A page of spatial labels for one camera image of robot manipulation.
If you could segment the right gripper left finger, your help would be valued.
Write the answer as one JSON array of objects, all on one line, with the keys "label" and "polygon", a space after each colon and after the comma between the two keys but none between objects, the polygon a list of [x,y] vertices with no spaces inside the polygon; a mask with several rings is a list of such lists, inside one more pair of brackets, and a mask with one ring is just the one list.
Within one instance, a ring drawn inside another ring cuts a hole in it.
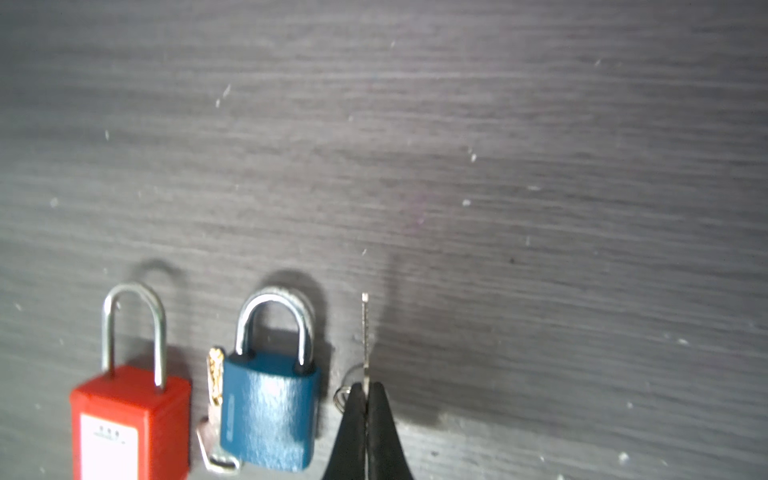
[{"label": "right gripper left finger", "polygon": [[360,383],[351,386],[344,414],[323,479],[366,478],[366,395]]}]

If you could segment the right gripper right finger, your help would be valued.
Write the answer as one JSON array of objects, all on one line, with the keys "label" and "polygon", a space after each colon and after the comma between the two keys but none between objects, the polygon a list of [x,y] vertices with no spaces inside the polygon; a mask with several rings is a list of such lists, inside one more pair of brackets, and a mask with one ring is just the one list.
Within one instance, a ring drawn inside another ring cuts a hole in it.
[{"label": "right gripper right finger", "polygon": [[371,480],[413,480],[387,393],[381,382],[370,385],[367,403],[367,460]]}]

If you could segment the blue padlock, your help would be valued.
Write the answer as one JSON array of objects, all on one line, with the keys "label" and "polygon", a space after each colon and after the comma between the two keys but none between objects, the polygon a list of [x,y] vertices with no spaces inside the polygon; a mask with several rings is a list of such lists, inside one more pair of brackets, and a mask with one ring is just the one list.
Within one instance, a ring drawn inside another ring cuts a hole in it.
[{"label": "blue padlock", "polygon": [[[297,325],[292,356],[252,348],[251,323],[264,306],[285,307]],[[314,454],[321,371],[314,356],[315,315],[300,292],[266,286],[243,304],[234,350],[223,362],[221,447],[269,470],[299,472]]]}]

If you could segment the red padlock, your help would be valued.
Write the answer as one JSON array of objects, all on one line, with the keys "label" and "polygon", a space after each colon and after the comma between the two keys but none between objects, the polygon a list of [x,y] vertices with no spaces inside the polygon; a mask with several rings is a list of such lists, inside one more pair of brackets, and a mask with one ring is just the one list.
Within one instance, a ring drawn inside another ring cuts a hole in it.
[{"label": "red padlock", "polygon": [[[148,306],[154,329],[153,369],[115,365],[119,297]],[[153,289],[114,286],[101,312],[101,373],[70,393],[75,479],[185,479],[190,470],[191,382],[168,374],[167,320]]]}]

